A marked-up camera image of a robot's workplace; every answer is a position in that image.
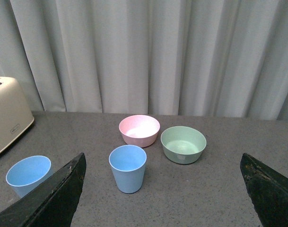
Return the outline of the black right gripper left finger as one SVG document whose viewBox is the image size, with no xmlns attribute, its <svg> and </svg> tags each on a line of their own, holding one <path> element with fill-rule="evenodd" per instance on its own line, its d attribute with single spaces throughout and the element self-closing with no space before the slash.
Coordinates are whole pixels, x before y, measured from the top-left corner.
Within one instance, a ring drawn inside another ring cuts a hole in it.
<svg viewBox="0 0 288 227">
<path fill-rule="evenodd" d="M 86 173 L 80 153 L 26 196 L 0 213 L 0 227 L 69 227 Z"/>
</svg>

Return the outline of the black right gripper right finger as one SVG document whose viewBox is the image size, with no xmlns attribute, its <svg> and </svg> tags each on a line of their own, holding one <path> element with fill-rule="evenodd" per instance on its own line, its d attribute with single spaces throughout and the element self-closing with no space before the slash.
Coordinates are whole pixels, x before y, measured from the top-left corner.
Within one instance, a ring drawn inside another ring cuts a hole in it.
<svg viewBox="0 0 288 227">
<path fill-rule="evenodd" d="M 288 178 L 246 153 L 240 169 L 262 226 L 288 227 Z"/>
</svg>

